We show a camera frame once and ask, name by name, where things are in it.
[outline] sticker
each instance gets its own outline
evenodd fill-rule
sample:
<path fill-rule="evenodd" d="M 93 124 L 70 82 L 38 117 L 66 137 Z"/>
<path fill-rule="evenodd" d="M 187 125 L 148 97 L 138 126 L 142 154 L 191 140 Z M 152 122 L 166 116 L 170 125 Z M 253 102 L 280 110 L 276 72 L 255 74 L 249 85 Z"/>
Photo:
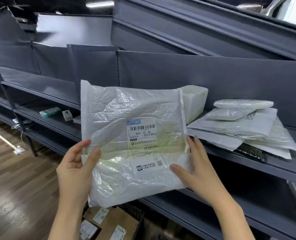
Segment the sticker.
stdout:
<path fill-rule="evenodd" d="M 81 223 L 81 227 L 80 227 L 80 238 L 82 240 L 85 240 L 86 238 L 88 239 L 92 238 L 92 236 L 95 234 L 97 229 L 98 228 L 93 224 L 91 224 L 89 221 L 84 220 Z"/>
<path fill-rule="evenodd" d="M 97 212 L 97 214 L 94 216 L 93 220 L 97 222 L 98 224 L 101 224 L 103 219 L 108 214 L 109 210 L 106 208 L 100 208 L 100 210 Z"/>
<path fill-rule="evenodd" d="M 135 174 L 166 168 L 162 159 L 157 156 L 138 158 L 136 160 L 131 160 L 130 163 Z"/>
<path fill-rule="evenodd" d="M 117 226 L 115 231 L 113 232 L 110 240 L 122 240 L 126 234 L 126 229 L 121 226 Z"/>
<path fill-rule="evenodd" d="M 155 118 L 127 121 L 129 149 L 151 150 L 158 147 Z"/>

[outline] cardboard box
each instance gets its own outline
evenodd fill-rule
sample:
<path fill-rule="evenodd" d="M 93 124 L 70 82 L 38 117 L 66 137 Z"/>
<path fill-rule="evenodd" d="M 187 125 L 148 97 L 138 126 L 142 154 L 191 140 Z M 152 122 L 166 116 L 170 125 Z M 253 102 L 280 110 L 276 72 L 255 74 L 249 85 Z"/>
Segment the cardboard box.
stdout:
<path fill-rule="evenodd" d="M 96 240 L 131 240 L 138 226 L 138 221 L 116 207 L 101 223 L 101 231 Z"/>
<path fill-rule="evenodd" d="M 98 227 L 91 224 L 87 220 L 83 220 L 80 226 L 80 240 L 93 240 L 96 238 L 96 232 L 98 231 Z"/>
<path fill-rule="evenodd" d="M 111 214 L 113 207 L 102 208 L 100 206 L 90 207 L 86 213 L 84 214 L 83 218 L 91 222 L 97 227 L 102 228 L 101 224 L 105 217 Z"/>

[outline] fluorescent light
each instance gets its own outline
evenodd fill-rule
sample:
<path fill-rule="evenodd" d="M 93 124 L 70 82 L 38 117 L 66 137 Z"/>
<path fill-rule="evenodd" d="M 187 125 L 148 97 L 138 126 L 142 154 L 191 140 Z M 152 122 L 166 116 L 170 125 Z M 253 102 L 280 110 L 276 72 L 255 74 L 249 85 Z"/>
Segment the fluorescent light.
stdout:
<path fill-rule="evenodd" d="M 101 7 L 112 7 L 114 5 L 113 1 L 106 2 L 89 2 L 86 4 L 88 8 L 101 8 Z"/>

